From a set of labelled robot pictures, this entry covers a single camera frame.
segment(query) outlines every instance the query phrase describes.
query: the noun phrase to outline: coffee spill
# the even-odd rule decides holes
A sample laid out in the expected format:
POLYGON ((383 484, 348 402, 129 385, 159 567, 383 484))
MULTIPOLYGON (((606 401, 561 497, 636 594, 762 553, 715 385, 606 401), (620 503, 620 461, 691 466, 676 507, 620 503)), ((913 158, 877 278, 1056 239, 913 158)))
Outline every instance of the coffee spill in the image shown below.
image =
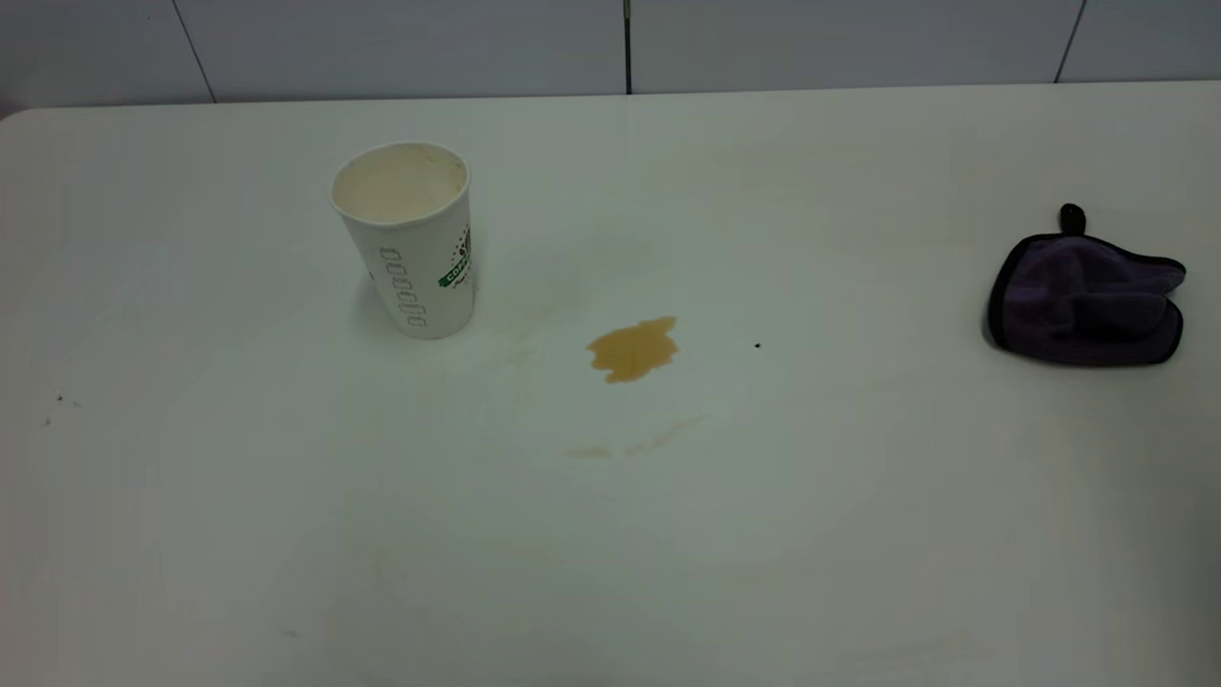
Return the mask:
POLYGON ((657 317, 617 328, 593 339, 586 348, 593 351, 593 370, 607 370, 607 384, 635 382, 669 365, 679 353, 668 332, 678 317, 657 317))
POLYGON ((703 416, 694 417, 694 419, 685 420, 685 421, 681 421, 681 422, 676 422, 676 423, 674 423, 674 427, 672 427, 672 428, 667 430, 665 432, 663 432, 662 434, 658 434, 657 437, 654 437, 653 438, 653 443, 650 444, 650 447, 653 448, 653 449, 661 449, 662 447, 669 444, 670 439, 674 439, 674 436, 678 434, 680 431, 690 430, 690 428, 700 425, 701 422, 703 422, 703 416))

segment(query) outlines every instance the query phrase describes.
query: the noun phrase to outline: paper cup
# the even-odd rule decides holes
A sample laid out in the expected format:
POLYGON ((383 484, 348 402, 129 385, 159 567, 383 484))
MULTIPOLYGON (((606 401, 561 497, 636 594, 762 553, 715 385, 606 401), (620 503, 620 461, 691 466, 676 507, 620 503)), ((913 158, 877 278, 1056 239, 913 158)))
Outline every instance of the paper cup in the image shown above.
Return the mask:
POLYGON ((475 308, 469 189, 466 160, 435 143, 380 145, 335 174, 331 205, 408 336, 449 336, 475 308))

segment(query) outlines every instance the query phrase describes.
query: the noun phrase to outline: microfiber towel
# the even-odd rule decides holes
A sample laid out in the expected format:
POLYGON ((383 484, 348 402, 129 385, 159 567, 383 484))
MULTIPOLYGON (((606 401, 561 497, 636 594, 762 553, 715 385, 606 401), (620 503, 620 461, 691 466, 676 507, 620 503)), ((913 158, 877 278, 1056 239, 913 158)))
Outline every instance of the microfiber towel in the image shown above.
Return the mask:
POLYGON ((996 345, 1081 366, 1167 361, 1178 349, 1183 314, 1166 295, 1187 267, 1085 236, 1077 205, 1060 210, 1060 223, 1061 233, 1023 238, 996 276, 988 301, 996 345))

